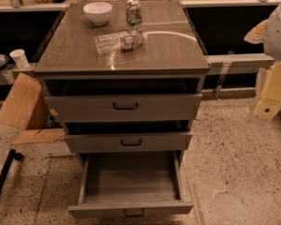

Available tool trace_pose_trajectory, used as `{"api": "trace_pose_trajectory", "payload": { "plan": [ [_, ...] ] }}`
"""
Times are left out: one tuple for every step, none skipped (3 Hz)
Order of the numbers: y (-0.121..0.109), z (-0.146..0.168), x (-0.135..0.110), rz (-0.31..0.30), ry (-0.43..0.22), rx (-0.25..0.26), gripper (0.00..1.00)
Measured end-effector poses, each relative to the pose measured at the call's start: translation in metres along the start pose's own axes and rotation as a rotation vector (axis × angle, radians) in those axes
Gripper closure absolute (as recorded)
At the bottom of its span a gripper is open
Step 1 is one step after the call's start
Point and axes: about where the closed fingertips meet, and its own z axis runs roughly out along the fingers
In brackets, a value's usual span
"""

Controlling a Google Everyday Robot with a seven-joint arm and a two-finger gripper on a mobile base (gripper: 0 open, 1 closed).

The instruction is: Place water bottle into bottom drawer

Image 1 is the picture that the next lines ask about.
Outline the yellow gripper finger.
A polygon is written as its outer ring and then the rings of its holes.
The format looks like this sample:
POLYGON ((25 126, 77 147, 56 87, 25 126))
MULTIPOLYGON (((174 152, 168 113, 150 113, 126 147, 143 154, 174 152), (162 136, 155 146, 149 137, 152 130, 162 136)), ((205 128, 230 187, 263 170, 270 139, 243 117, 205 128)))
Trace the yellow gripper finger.
POLYGON ((257 121, 271 121, 281 110, 281 61, 275 62, 265 73, 261 93, 252 117, 257 121))
POLYGON ((266 25, 268 21, 264 20, 252 28, 245 36, 244 40, 251 44, 260 44, 263 42, 266 25))

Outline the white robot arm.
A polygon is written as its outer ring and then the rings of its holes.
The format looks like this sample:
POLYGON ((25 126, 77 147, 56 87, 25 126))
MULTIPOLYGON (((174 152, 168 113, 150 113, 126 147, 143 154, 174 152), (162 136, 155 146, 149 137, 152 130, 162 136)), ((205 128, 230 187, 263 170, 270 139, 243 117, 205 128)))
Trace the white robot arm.
POLYGON ((252 44, 263 44, 264 53, 275 62, 266 71, 266 78, 249 120, 257 124, 271 121, 281 110, 281 3, 270 17, 260 22, 245 36, 252 44))

